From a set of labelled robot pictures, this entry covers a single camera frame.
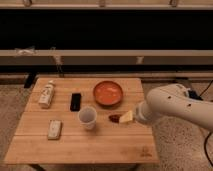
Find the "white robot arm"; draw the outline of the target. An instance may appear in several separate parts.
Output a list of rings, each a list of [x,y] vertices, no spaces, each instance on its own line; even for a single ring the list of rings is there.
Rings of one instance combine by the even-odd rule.
[[[169,84],[153,88],[144,101],[119,118],[120,123],[136,120],[141,124],[154,123],[164,115],[178,117],[213,132],[213,102],[193,99],[189,88]]]

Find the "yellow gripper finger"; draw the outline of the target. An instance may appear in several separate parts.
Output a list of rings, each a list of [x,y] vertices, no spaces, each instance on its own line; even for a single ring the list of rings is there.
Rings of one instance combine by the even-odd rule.
[[[128,111],[127,113],[125,113],[124,115],[122,115],[119,118],[120,123],[128,123],[128,122],[131,122],[132,120],[133,120],[133,112],[132,111]]]

